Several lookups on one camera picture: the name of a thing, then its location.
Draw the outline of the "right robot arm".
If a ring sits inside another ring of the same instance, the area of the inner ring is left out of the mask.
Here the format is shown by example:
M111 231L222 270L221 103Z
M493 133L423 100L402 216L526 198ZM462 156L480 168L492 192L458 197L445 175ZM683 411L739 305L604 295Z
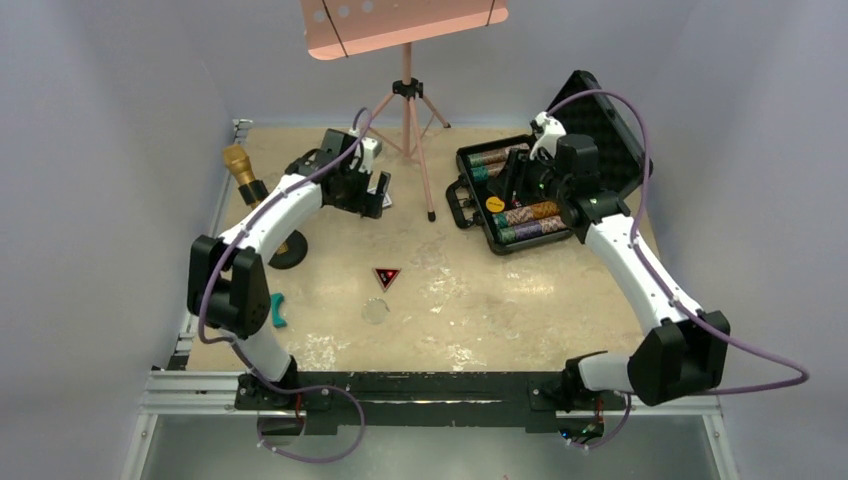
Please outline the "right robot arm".
M722 380L729 321L705 311L643 247L636 219L601 182L598 158L591 137L566 134L552 148L511 149L490 181L506 201L555 203L564 225L603 261L644 334L629 355L602 351L568 360L563 397L584 407L601 391L618 391L656 406L706 392Z

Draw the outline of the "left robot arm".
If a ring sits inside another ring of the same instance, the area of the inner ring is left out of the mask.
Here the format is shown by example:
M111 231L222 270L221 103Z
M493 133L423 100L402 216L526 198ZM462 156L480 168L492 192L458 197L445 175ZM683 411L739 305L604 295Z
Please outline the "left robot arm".
M378 219L391 176L369 187L379 140L361 129L326 130L319 147L292 161L277 186L235 226L197 237L190 248L187 308L202 343L226 343L261 381L259 395L284 409L302 387L291 354L267 319L272 310L266 266L281 244L321 208Z

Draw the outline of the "blue playing card deck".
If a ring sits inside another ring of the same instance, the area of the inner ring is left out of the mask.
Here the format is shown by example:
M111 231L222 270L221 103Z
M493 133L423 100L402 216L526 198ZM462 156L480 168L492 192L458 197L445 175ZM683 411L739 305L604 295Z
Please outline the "blue playing card deck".
M373 187L367 190L367 194L370 196L372 202L375 202L377 199L381 200L381 209L387 209L393 205L391 196L387 191L378 192L377 189Z

